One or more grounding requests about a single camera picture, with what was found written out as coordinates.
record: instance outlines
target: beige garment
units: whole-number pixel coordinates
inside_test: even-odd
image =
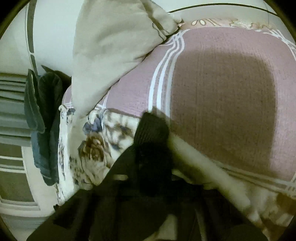
[[[120,77],[178,29],[150,0],[85,0],[73,48],[72,97],[86,116]]]

